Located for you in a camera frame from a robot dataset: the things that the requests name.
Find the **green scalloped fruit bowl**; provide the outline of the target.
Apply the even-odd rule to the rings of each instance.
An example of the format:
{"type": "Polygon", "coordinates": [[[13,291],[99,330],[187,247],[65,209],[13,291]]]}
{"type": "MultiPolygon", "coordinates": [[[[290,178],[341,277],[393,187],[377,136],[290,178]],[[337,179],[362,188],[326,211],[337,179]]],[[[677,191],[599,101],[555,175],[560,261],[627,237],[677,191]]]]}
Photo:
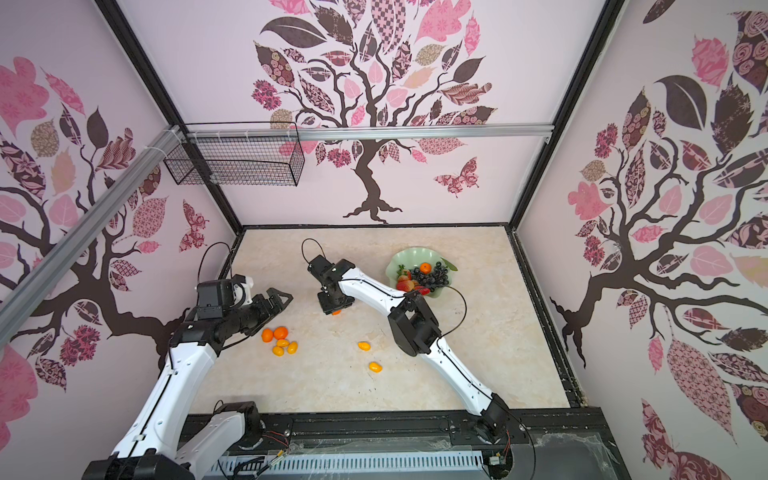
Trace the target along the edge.
{"type": "Polygon", "coordinates": [[[410,247],[396,253],[385,269],[392,287],[404,287],[409,280],[427,297],[438,298],[453,283],[457,266],[442,254],[426,247],[410,247]]]}

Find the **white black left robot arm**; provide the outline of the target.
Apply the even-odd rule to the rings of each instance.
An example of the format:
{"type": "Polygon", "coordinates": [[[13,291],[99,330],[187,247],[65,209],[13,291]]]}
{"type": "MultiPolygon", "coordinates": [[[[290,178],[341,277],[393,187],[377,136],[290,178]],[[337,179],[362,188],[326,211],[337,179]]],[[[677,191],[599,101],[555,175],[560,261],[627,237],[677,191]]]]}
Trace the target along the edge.
{"type": "Polygon", "coordinates": [[[252,294],[251,278],[201,282],[197,303],[172,335],[165,365],[143,408],[110,456],[91,462],[86,479],[201,479],[233,445],[261,441],[254,402],[225,403],[189,441],[181,434],[194,398],[227,341],[259,333],[292,302],[270,288],[252,294]]]}

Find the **dark grape bunch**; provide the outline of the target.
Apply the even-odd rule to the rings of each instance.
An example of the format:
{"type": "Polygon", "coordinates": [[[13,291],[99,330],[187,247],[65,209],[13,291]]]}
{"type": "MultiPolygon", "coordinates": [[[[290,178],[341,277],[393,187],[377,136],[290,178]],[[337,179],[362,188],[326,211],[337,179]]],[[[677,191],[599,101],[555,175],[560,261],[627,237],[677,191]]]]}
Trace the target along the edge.
{"type": "Polygon", "coordinates": [[[431,291],[434,292],[450,284],[450,275],[453,273],[453,271],[448,267],[446,263],[442,261],[429,263],[433,267],[433,270],[430,274],[423,274],[420,272],[419,266],[421,264],[410,270],[412,279],[416,285],[430,288],[431,291]]]}

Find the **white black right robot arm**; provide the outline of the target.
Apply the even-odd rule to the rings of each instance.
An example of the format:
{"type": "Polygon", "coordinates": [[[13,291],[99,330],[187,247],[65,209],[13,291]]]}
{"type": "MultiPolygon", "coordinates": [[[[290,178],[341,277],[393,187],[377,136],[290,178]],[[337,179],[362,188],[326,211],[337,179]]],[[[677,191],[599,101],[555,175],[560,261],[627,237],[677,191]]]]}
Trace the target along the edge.
{"type": "Polygon", "coordinates": [[[496,444],[508,438],[513,420],[508,405],[455,355],[422,294],[389,287],[346,259],[332,263],[318,255],[308,262],[307,270],[321,285],[318,301],[324,313],[360,301],[385,316],[400,350],[429,363],[454,388],[474,417],[474,430],[482,441],[496,444]]]}

